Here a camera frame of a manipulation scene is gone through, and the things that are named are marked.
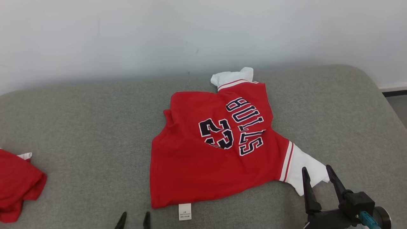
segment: sleeve stripe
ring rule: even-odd
[[[290,141],[288,143],[287,151],[285,153],[284,163],[281,169],[281,176],[279,181],[285,182],[287,180],[288,170],[290,167],[291,156],[293,154],[294,144]]]
[[[230,82],[230,83],[220,85],[220,86],[218,87],[218,91],[221,90],[221,89],[224,89],[224,88],[228,88],[228,87],[231,87],[231,86],[235,86],[235,85],[241,84],[241,83],[250,83],[250,82],[247,81],[247,80],[245,80],[245,79],[238,79],[238,80],[232,81],[232,82]]]

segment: white sleeve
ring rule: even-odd
[[[245,82],[253,82],[253,69],[244,67],[240,72],[222,72],[212,75],[210,82],[218,87],[218,91],[223,88],[235,86]]]
[[[25,154],[20,154],[20,155],[17,155],[17,156],[24,159],[24,160],[27,160],[27,159],[30,159],[33,156],[33,153],[25,153]]]
[[[291,144],[293,144],[293,150],[291,159],[289,159],[287,163],[287,174],[284,178],[284,182],[291,184],[297,191],[298,195],[304,195],[304,186],[302,183],[302,168],[306,167],[309,177],[311,178],[312,187],[314,187],[321,181],[328,183],[329,176],[328,172],[326,171],[326,167],[321,162],[304,153],[294,143]]]

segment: floor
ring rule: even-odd
[[[407,128],[407,95],[392,96],[386,99]]]

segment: red fabric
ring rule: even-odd
[[[240,97],[244,99],[241,103],[249,103],[242,106],[230,103]],[[241,116],[254,112],[253,116],[243,121],[239,121],[239,116],[233,118],[233,114],[251,106],[255,109]],[[219,199],[280,179],[289,141],[271,128],[273,115],[264,84],[244,82],[216,94],[177,92],[164,115],[166,125],[153,139],[151,150],[153,208]],[[247,126],[244,131],[239,128],[260,117],[262,122]],[[209,118],[221,130],[205,136],[199,124]],[[226,120],[229,128],[224,128],[219,123],[221,120]],[[220,148],[217,141],[231,141],[230,135],[223,134],[228,129],[232,131],[233,144]],[[243,133],[257,135],[242,139]],[[205,142],[211,137],[214,145]],[[253,151],[245,154],[245,149],[250,151],[250,142]]]
[[[15,222],[20,216],[23,200],[36,200],[47,177],[14,154],[0,149],[0,221]]]

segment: white wall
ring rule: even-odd
[[[350,64],[378,86],[407,86],[407,2],[0,0],[0,94],[316,64]]]

